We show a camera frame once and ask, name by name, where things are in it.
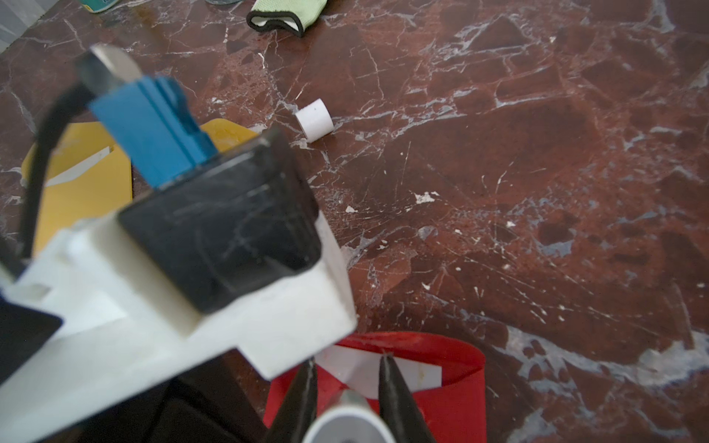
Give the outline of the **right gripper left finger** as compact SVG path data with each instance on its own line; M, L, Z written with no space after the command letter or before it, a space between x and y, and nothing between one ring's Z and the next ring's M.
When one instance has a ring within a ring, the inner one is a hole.
M318 370L313 359L271 382L262 442L302 442L317 416Z

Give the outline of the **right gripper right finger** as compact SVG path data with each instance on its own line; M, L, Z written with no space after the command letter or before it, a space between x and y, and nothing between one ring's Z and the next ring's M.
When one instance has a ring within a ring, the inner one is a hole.
M436 441L391 354L380 359L379 404L380 417L396 442Z

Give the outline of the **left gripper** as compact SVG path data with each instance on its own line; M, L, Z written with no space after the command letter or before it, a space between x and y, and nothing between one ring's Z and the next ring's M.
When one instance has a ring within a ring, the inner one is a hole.
M266 426L227 359L136 395L46 442L260 442Z

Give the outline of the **white green glue stick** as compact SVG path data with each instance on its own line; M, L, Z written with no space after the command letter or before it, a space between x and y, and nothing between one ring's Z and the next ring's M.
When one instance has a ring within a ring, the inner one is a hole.
M395 443L393 433L370 408L367 399L345 389L319 415L303 437L303 443Z

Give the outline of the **white glue stick cap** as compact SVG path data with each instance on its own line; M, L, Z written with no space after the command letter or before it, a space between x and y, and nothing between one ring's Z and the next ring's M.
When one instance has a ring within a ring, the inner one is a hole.
M315 142L334 131L332 117L322 99L317 99L295 113L308 143Z

